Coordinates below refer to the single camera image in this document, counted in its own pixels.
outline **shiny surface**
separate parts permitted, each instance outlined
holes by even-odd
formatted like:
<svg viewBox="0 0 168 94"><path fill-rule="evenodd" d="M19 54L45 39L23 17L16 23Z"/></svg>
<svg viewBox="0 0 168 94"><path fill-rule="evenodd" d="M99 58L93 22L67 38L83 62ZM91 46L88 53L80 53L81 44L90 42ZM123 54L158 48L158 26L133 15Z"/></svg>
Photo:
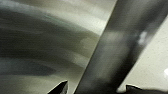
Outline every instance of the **shiny surface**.
<svg viewBox="0 0 168 94"><path fill-rule="evenodd" d="M114 93L167 13L167 0L118 0L75 94Z"/></svg>
<svg viewBox="0 0 168 94"><path fill-rule="evenodd" d="M168 17L159 28L151 43L118 88L124 91L125 85L168 91Z"/></svg>
<svg viewBox="0 0 168 94"><path fill-rule="evenodd" d="M116 0L0 0L0 91L72 94Z"/></svg>

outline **pointed tip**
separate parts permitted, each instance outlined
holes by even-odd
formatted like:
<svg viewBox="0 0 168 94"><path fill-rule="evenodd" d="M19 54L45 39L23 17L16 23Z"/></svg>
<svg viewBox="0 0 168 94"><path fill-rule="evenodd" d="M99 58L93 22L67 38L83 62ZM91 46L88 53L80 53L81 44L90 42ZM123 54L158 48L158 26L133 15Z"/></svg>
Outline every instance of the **pointed tip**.
<svg viewBox="0 0 168 94"><path fill-rule="evenodd" d="M50 91L48 94L60 94L61 92L67 92L67 89L68 89L68 81L63 81L59 85L57 85L52 91Z"/></svg>

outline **curved metal surface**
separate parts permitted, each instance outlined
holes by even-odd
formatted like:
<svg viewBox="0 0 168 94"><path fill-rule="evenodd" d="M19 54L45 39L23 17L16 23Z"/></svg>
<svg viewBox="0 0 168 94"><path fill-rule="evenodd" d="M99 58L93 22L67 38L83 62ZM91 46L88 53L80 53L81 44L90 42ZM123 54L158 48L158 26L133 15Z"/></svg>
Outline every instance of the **curved metal surface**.
<svg viewBox="0 0 168 94"><path fill-rule="evenodd" d="M1 93L72 94L115 1L0 0Z"/></svg>
<svg viewBox="0 0 168 94"><path fill-rule="evenodd" d="M167 13L167 0L118 0L75 94L115 94Z"/></svg>

